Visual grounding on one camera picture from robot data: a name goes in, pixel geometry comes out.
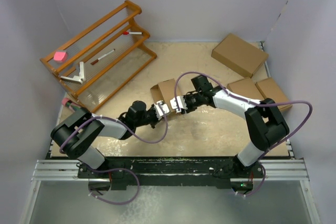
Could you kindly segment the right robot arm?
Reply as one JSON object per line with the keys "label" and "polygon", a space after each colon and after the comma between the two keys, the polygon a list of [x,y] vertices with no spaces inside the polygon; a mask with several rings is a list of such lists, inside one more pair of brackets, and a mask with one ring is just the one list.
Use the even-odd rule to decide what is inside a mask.
{"label": "right robot arm", "polygon": [[181,113],[191,113],[208,105],[231,112],[247,124],[250,142],[234,157],[233,170],[238,177],[250,174],[252,165],[289,134],[289,127],[274,100],[249,99],[221,86],[214,87],[203,75],[192,78],[191,82],[195,90],[178,97]]}

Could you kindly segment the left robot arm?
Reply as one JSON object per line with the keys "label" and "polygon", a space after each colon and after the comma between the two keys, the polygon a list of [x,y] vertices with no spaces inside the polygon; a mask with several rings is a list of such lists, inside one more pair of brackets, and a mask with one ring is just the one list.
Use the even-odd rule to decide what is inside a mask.
{"label": "left robot arm", "polygon": [[58,124],[50,137],[60,147],[59,151],[71,159],[77,159],[90,168],[96,178],[104,177],[108,172],[105,156],[92,146],[97,137],[112,137],[126,140],[135,136],[141,126],[154,128],[162,119],[167,123],[170,109],[163,101],[159,101],[149,109],[142,101],[135,101],[117,119],[89,112],[79,108],[71,116]]}

